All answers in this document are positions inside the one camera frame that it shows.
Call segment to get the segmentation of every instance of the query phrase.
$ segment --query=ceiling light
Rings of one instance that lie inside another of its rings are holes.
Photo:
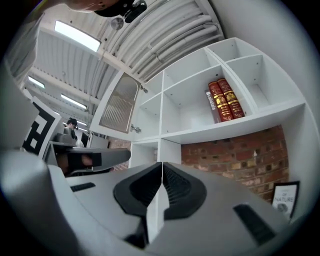
[[[42,82],[39,82],[30,76],[28,76],[28,79],[30,82],[34,83],[35,85],[40,86],[41,88],[45,89],[45,85]]]
[[[73,104],[75,104],[75,105],[77,105],[77,106],[85,109],[85,110],[87,109],[87,106],[85,106],[85,105],[83,105],[83,104],[81,104],[81,103],[73,100],[72,98],[69,98],[69,97],[67,97],[67,96],[65,96],[65,95],[63,95],[63,94],[61,94],[61,97],[62,97],[63,99],[65,99],[65,100],[67,100],[67,101],[69,101],[69,102],[71,102],[71,103],[73,103]]]
[[[73,26],[67,25],[61,21],[56,21],[54,30],[63,34],[64,36],[71,38],[78,43],[84,45],[85,47],[88,47],[89,49],[97,52],[101,42],[98,40],[94,39],[92,36],[83,33],[82,31],[76,29]]]
[[[80,128],[80,127],[78,127],[78,129],[79,129],[79,130],[82,130],[82,131],[85,131],[85,132],[88,132],[87,130],[82,129],[82,128]]]
[[[80,121],[77,121],[77,122],[78,122],[78,124],[81,124],[81,125],[87,126],[87,124],[86,124],[86,123],[84,123],[84,122],[80,122]]]

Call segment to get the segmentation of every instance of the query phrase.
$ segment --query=white cabinet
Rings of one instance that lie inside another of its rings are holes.
[[[90,130],[132,141],[131,167],[154,162],[154,149],[158,149],[158,161],[180,164],[181,144],[232,138],[280,125],[305,104],[296,84],[278,64],[238,38],[199,49],[143,84],[143,89],[138,85],[134,102],[129,99],[132,109],[126,99],[118,105],[110,100],[122,77],[119,73],[108,88]],[[214,122],[205,90],[220,78],[230,84],[245,117]],[[126,117],[127,131],[101,125],[110,103],[110,121],[121,123]]]

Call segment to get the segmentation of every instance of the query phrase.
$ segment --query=black and white pattern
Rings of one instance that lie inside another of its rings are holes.
[[[32,104],[39,110],[39,114],[31,125],[22,147],[42,158],[61,117],[37,98],[34,97],[32,101]]]

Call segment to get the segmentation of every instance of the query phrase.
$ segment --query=book spine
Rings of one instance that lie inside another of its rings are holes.
[[[227,103],[227,100],[222,90],[220,89],[218,83],[217,82],[209,83],[209,89],[210,89],[210,92],[212,93],[213,99],[218,109],[221,122],[230,121],[234,119],[231,113],[230,107]]]
[[[227,80],[224,78],[219,79],[217,83],[220,86],[220,88],[226,98],[226,101],[229,104],[233,118],[238,119],[238,118],[245,117],[245,113],[244,113],[234,91],[232,90],[232,88],[228,84]]]
[[[221,123],[221,119],[220,119],[220,115],[219,115],[219,112],[217,109],[216,102],[215,102],[214,97],[212,96],[209,89],[205,91],[205,95],[206,95],[206,97],[209,101],[210,107],[211,107],[211,112],[212,112],[214,123],[215,124]]]

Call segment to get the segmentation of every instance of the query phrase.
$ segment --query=ceiling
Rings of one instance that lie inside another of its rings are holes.
[[[38,38],[37,58],[29,75],[45,89],[26,80],[26,88],[66,121],[88,124],[117,70],[145,83],[177,59],[223,40],[218,19],[207,0],[146,0],[148,9],[116,31],[112,18],[75,12],[66,5],[46,11]],[[101,41],[93,52],[55,32],[62,21]],[[87,110],[61,98],[87,106]]]

